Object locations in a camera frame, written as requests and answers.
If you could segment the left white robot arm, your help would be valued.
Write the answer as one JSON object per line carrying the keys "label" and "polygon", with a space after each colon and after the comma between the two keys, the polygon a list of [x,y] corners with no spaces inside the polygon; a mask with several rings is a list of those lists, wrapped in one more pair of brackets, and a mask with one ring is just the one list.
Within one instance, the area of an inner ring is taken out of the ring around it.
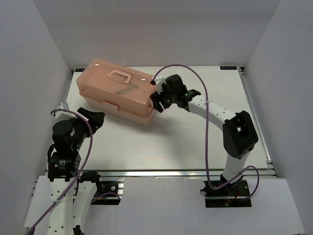
{"label": "left white robot arm", "polygon": [[48,151],[48,179],[53,208],[49,211],[49,235],[82,235],[94,195],[103,191],[96,171],[84,172],[80,148],[102,127],[105,113],[79,108],[77,114],[60,109],[54,115],[53,144]]}

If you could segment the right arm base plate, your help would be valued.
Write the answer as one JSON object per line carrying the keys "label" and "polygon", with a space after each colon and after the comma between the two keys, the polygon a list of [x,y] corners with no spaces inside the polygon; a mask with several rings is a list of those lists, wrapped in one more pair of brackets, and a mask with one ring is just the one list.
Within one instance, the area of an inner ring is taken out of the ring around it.
{"label": "right arm base plate", "polygon": [[204,188],[200,193],[204,196],[206,208],[251,208],[252,203],[249,187],[246,180],[242,180],[235,188],[223,187],[213,190],[207,181],[204,181]]}

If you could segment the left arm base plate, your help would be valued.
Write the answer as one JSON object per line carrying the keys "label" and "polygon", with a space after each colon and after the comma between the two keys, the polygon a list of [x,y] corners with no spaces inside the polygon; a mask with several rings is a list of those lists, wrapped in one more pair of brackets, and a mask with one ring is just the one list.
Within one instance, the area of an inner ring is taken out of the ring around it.
{"label": "left arm base plate", "polygon": [[118,179],[102,177],[98,172],[84,172],[78,179],[78,188],[75,196],[82,189],[83,183],[89,182],[96,185],[96,193],[92,197],[91,205],[118,205],[122,197],[124,182]]}

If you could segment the pink plastic toolbox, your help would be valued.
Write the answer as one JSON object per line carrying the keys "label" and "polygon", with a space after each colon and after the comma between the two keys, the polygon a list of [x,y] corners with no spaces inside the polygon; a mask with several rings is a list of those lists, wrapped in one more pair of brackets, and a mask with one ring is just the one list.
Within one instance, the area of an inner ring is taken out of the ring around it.
{"label": "pink plastic toolbox", "polygon": [[154,115],[150,99],[153,76],[101,59],[94,59],[77,78],[79,94],[105,112],[142,124]]}

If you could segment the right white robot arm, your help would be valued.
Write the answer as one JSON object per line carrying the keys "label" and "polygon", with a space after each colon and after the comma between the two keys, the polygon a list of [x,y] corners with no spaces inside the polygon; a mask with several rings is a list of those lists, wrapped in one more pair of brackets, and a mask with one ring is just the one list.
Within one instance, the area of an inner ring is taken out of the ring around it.
{"label": "right white robot arm", "polygon": [[258,142],[258,136],[250,114],[234,112],[208,101],[199,91],[187,89],[177,74],[152,79],[156,91],[150,96],[153,108],[163,112],[176,104],[218,127],[223,134],[223,146],[227,152],[224,170],[221,174],[221,190],[233,195],[242,180],[246,159]]}

